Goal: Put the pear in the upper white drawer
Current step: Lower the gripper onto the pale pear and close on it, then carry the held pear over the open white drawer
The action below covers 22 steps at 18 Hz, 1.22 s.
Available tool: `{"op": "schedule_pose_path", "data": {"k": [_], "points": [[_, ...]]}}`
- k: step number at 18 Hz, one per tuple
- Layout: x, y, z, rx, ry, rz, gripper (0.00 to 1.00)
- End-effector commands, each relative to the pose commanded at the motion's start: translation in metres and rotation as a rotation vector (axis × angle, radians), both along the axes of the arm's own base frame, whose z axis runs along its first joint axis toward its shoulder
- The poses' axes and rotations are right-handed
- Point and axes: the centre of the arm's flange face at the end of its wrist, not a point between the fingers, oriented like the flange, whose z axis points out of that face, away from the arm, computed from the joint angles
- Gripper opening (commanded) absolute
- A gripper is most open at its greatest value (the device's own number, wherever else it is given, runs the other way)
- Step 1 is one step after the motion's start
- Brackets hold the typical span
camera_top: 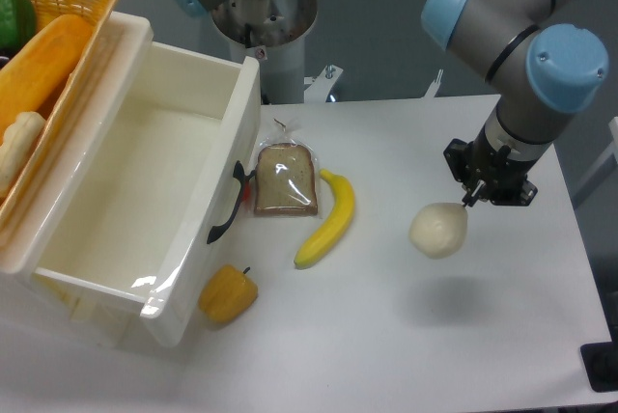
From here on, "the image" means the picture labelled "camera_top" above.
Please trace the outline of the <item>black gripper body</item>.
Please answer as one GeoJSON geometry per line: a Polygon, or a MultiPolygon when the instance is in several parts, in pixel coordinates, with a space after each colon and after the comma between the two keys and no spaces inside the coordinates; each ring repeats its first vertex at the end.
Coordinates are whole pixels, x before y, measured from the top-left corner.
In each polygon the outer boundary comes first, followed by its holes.
{"type": "Polygon", "coordinates": [[[527,175],[534,161],[516,161],[512,158],[514,154],[504,144],[494,149],[485,135],[478,135],[468,143],[453,139],[443,152],[453,178],[462,185],[464,196],[471,194],[481,179],[486,186],[478,201],[495,206],[528,207],[538,193],[527,175]]]}

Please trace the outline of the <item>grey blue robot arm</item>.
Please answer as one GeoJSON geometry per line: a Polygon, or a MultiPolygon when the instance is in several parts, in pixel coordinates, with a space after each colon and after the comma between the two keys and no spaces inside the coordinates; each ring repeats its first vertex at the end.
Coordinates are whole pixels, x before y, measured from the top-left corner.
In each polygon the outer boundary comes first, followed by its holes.
{"type": "MultiPolygon", "coordinates": [[[[463,186],[463,204],[526,207],[536,195],[528,172],[603,84],[609,57],[590,31],[548,18],[571,0],[427,0],[421,24],[445,51],[495,87],[499,101],[472,142],[444,156],[463,186]]],[[[304,99],[304,39],[316,0],[176,0],[209,14],[232,56],[261,65],[264,102],[304,99]]]]}

